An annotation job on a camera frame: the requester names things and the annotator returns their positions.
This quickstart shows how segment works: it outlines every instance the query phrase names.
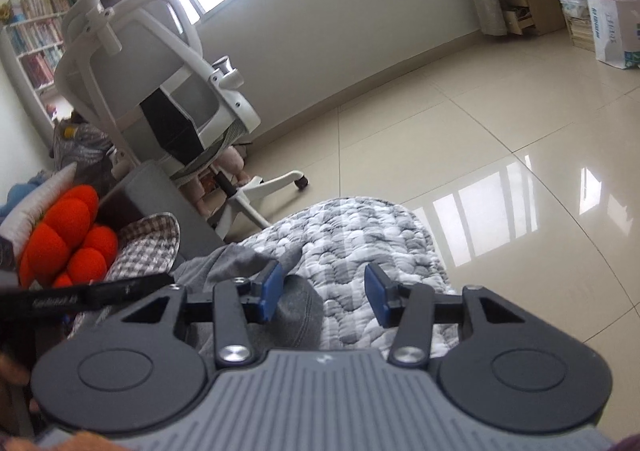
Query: blue plush toy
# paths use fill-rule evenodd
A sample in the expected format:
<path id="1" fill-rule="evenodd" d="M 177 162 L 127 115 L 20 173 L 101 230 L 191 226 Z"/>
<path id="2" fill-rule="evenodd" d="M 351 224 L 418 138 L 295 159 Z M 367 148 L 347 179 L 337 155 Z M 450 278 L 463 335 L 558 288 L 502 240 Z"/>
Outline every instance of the blue plush toy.
<path id="1" fill-rule="evenodd" d="M 6 196 L 5 205 L 0 207 L 0 224 L 4 222 L 4 219 L 8 214 L 17 206 L 21 200 L 27 196 L 31 191 L 36 189 L 47 179 L 47 175 L 41 171 L 36 176 L 31 178 L 26 184 L 16 184 L 9 189 Z"/>

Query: bookshelf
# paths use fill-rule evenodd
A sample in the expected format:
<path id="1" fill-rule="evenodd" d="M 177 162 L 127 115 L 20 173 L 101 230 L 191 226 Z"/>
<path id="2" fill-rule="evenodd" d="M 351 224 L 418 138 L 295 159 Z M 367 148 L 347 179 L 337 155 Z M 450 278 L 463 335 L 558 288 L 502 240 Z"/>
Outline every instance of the bookshelf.
<path id="1" fill-rule="evenodd" d="M 53 142 L 54 119 L 73 108 L 56 91 L 53 74 L 65 45 L 62 18 L 77 0 L 9 0 L 3 6 L 11 22 L 0 30 L 0 59 L 36 131 Z"/>

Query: ribbed gray surface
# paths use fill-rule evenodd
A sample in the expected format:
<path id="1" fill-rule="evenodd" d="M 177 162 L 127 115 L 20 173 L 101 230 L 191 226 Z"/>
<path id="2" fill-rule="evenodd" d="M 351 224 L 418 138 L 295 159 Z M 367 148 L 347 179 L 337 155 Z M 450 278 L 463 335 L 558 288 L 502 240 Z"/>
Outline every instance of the ribbed gray surface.
<path id="1" fill-rule="evenodd" d="M 51 434 L 44 445 L 63 438 Z M 251 370 L 221 374 L 180 422 L 121 440 L 140 451 L 599 451 L 594 428 L 514 436 L 452 407 L 429 375 L 388 365 L 377 350 L 272 351 Z"/>

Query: white paper bag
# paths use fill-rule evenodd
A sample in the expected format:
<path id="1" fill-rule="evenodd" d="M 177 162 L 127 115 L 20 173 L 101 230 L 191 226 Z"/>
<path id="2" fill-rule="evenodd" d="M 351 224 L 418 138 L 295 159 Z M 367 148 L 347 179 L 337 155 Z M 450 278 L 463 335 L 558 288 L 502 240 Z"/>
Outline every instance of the white paper bag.
<path id="1" fill-rule="evenodd" d="M 596 59 L 616 68 L 640 64 L 640 1 L 587 0 Z"/>

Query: stack of books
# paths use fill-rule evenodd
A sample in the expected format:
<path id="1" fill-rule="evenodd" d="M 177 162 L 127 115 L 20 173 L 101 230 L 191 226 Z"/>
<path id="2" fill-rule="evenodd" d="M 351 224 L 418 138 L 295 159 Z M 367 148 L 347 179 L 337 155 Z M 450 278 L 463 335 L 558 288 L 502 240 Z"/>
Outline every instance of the stack of books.
<path id="1" fill-rule="evenodd" d="M 62 43 L 62 20 L 46 18 L 29 23 L 9 25 L 7 33 L 17 55 Z"/>
<path id="2" fill-rule="evenodd" d="M 20 59 L 22 67 L 36 91 L 53 85 L 53 72 L 58 66 L 62 53 L 60 47 L 53 47 Z"/>
<path id="3" fill-rule="evenodd" d="M 9 23 L 66 12 L 78 0 L 9 0 Z"/>

